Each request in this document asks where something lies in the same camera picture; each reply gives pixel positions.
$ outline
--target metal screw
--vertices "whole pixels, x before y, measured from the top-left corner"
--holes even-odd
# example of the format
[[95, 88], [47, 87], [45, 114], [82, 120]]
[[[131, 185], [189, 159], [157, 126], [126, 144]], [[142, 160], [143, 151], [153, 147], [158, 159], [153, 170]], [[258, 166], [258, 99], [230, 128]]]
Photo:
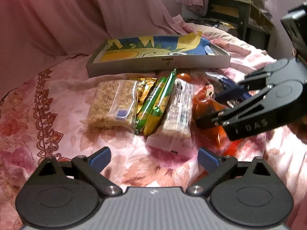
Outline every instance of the metal screw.
[[112, 185], [112, 186], [108, 186], [105, 191], [108, 195], [118, 195], [122, 192], [122, 189], [118, 186]]
[[204, 191], [204, 188], [198, 185], [192, 186], [188, 188], [188, 192], [190, 194], [199, 194]]

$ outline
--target bed sheet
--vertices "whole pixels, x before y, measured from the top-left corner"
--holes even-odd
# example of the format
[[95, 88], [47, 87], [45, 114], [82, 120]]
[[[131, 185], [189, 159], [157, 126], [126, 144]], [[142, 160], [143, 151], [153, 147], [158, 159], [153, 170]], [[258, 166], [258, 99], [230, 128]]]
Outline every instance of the bed sheet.
[[[234, 48], [231, 66], [241, 70], [243, 67], [252, 70], [274, 61], [256, 50], [247, 51], [226, 41], [216, 43], [228, 50]], [[265, 61], [259, 63], [257, 55]], [[15, 230], [21, 226], [14, 206], [16, 195], [45, 156], [53, 155], [59, 161], [66, 161], [109, 146], [112, 160], [102, 174], [124, 190], [127, 186], [186, 188], [198, 176], [204, 175], [196, 162], [197, 151], [188, 159], [146, 146], [145, 138], [128, 132], [88, 131], [80, 120], [87, 116], [98, 83], [129, 76], [106, 75], [88, 79], [85, 68], [88, 59], [87, 56], [77, 56], [40, 72], [1, 101], [0, 229]], [[235, 80], [244, 76], [234, 68], [220, 72]], [[199, 70], [191, 72], [191, 76], [197, 92], [207, 80]], [[301, 221], [297, 220], [297, 215], [306, 207], [302, 204], [307, 181], [306, 145], [287, 127], [282, 127], [243, 140], [235, 156], [239, 160], [252, 160], [254, 156], [262, 155], [294, 196], [295, 208], [289, 225], [299, 225]]]

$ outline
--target clear plastic package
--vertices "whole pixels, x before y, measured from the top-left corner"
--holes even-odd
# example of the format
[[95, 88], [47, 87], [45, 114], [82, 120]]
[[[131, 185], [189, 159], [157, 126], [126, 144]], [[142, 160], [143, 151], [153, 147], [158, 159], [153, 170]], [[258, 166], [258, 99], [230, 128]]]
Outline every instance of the clear plastic package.
[[190, 124], [192, 118], [192, 97], [194, 86], [180, 78], [176, 78], [169, 100], [165, 119], [161, 125], [161, 132], [165, 135], [180, 135], [190, 138]]
[[132, 132], [138, 106], [138, 81], [111, 80], [98, 85], [83, 122], [99, 128], [128, 128]]

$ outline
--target bed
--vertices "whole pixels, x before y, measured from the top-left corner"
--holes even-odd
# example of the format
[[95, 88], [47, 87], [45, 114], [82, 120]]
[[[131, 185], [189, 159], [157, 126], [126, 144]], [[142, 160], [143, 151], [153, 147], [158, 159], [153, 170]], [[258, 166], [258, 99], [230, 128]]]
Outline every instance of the bed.
[[[123, 190], [127, 186], [186, 188], [204, 175], [196, 161], [197, 150], [187, 158], [148, 146], [144, 137], [88, 130], [80, 122], [87, 116], [99, 82], [131, 75], [88, 79], [85, 64], [104, 39], [202, 31], [230, 52], [231, 67], [219, 72], [235, 81], [275, 61], [226, 32], [187, 24], [181, 16], [172, 18], [160, 0], [114, 0], [108, 6], [110, 0], [45, 1], [48, 5], [42, 6], [41, 0], [0, 0], [0, 12], [6, 15], [0, 43], [0, 97], [4, 97], [0, 102], [0, 229], [22, 226], [14, 201], [45, 156], [67, 161], [108, 146], [112, 160], [102, 174]], [[128, 16], [125, 10], [131, 7]], [[116, 9], [120, 17], [113, 13]], [[134, 14], [142, 15], [137, 22]], [[190, 70], [198, 89], [205, 85], [204, 71]], [[307, 146], [284, 126], [244, 139], [235, 154], [246, 161], [264, 156], [284, 181], [295, 202], [287, 222], [292, 229], [307, 229], [306, 153]]]

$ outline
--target green and yellow snack stick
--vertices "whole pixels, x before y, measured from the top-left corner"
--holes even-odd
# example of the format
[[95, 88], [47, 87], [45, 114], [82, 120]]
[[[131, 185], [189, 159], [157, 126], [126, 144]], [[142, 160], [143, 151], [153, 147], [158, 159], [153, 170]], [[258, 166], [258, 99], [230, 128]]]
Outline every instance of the green and yellow snack stick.
[[153, 91], [151, 92], [151, 94], [149, 95], [148, 99], [146, 100], [146, 102], [144, 103], [144, 105], [142, 106], [142, 109], [140, 110], [137, 118], [136, 118], [136, 130], [135, 133], [136, 134], [140, 134], [141, 132], [143, 132], [144, 127], [145, 127], [145, 123], [146, 120], [156, 102], [156, 100], [158, 99], [165, 83], [166, 83], [167, 78], [166, 77], [161, 77], [158, 82], [156, 83]]
[[173, 70], [168, 76], [165, 86], [163, 87], [158, 99], [156, 100], [156, 103], [153, 106], [153, 109], [151, 110], [147, 118], [147, 121], [145, 123], [145, 128], [143, 131], [144, 136], [151, 135], [154, 132], [155, 128], [157, 127], [159, 121], [161, 120], [164, 111], [166, 109], [169, 96], [172, 92], [175, 79], [176, 79], [176, 69]]

